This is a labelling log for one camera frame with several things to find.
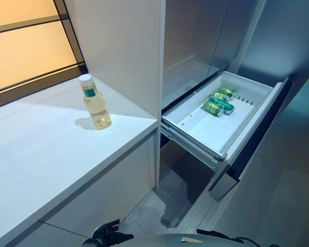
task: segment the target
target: white countertop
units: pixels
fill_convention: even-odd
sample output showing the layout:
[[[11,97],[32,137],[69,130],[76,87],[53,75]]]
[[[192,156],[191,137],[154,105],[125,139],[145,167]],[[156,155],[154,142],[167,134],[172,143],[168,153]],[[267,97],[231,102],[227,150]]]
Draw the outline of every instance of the white countertop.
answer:
[[[76,79],[0,108],[0,245],[157,127],[144,110],[95,81],[112,118],[101,131],[91,123]]]

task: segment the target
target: yellow liquid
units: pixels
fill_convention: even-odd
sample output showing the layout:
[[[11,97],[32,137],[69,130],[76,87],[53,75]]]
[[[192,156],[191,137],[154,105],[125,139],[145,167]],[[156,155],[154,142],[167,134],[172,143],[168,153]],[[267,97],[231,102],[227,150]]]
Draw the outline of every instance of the yellow liquid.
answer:
[[[92,121],[98,130],[105,129],[111,125],[111,118],[103,99],[101,93],[99,93],[94,84],[89,86],[82,86],[83,90],[94,89],[95,96],[93,97],[83,97],[83,102],[85,103],[89,114],[91,115]]]

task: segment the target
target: window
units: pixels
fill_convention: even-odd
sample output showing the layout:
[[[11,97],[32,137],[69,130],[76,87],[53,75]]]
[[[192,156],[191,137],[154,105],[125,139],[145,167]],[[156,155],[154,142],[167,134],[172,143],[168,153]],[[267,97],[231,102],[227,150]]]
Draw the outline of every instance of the window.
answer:
[[[0,106],[87,72],[63,0],[0,0]]]

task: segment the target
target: wall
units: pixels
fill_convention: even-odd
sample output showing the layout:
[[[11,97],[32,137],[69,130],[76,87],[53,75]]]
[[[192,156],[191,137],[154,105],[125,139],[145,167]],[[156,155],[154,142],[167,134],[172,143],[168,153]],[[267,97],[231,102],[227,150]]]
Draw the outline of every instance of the wall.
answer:
[[[65,3],[90,73],[157,118],[160,0]]]

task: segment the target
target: window frame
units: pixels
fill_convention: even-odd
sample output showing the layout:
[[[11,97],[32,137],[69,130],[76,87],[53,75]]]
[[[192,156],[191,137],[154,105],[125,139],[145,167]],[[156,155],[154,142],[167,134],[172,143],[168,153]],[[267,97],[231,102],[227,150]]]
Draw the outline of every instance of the window frame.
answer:
[[[88,73],[65,2],[64,0],[53,1],[58,15],[0,26],[0,32],[60,21],[76,59],[76,63],[0,89],[0,107],[27,95]]]

